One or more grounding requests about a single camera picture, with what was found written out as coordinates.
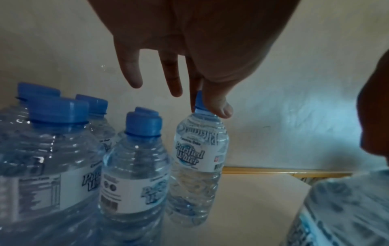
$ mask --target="finger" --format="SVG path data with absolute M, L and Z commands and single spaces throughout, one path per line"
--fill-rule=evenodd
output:
M 190 93 L 190 108 L 192 112 L 195 111 L 195 103 L 197 92 L 201 90 L 203 75 L 197 70 L 192 58 L 185 57 L 186 67 L 189 74 L 189 93 Z
M 205 107 L 221 118 L 230 118 L 234 110 L 227 102 L 226 95 L 236 84 L 237 81 L 215 83 L 204 79 L 202 91 Z
M 167 51 L 158 51 L 167 86 L 172 96 L 182 95 L 180 74 L 178 73 L 178 55 Z
M 140 88 L 143 84 L 139 69 L 139 49 L 132 49 L 123 45 L 117 39 L 113 40 L 120 69 L 128 83 L 133 88 Z
M 380 59 L 375 72 L 357 99 L 362 126 L 361 147 L 371 154 L 389 157 L 389 51 Z

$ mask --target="water bottle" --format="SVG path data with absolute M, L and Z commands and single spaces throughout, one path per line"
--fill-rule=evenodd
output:
M 157 246 L 171 158 L 162 145 L 158 112 L 137 107 L 104 158 L 99 208 L 104 246 Z
M 229 137 L 220 118 L 196 97 L 195 112 L 177 126 L 166 212 L 184 227 L 204 223 L 222 174 Z
M 94 246 L 105 150 L 88 104 L 33 98 L 28 128 L 0 143 L 0 245 Z
M 281 246 L 388 246 L 388 187 L 389 170 L 316 183 Z
M 92 96 L 76 95 L 77 100 L 89 103 L 89 130 L 104 145 L 106 152 L 115 143 L 115 130 L 104 118 L 107 113 L 108 102 Z
M 27 126 L 27 101 L 36 96 L 59 97 L 61 92 L 57 89 L 36 84 L 19 82 L 17 84 L 18 103 L 0 109 L 0 141 L 10 137 L 12 132 Z

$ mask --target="small water bottle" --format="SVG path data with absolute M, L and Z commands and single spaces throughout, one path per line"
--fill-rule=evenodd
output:
M 0 245 L 93 246 L 105 150 L 88 104 L 29 100 L 28 128 L 0 143 Z
M 0 109 L 0 141 L 9 138 L 12 132 L 21 130 L 27 125 L 27 101 L 29 98 L 36 96 L 59 97 L 60 94 L 60 90 L 51 87 L 19 82 L 16 97 L 18 103 Z
M 171 158 L 158 112 L 137 107 L 121 139 L 104 158 L 99 208 L 104 246 L 157 246 Z
M 115 130 L 104 118 L 108 101 L 80 94 L 76 95 L 76 99 L 89 103 L 89 130 L 104 145 L 106 151 L 110 150 L 115 143 Z
M 281 246 L 388 246 L 389 170 L 313 185 Z
M 229 137 L 220 118 L 209 112 L 199 91 L 196 110 L 177 126 L 166 212 L 184 227 L 204 223 L 215 199 Z

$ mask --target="table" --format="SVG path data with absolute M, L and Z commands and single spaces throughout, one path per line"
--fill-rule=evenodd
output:
M 182 228 L 167 216 L 163 246 L 277 246 L 310 186 L 287 174 L 222 176 L 207 222 Z

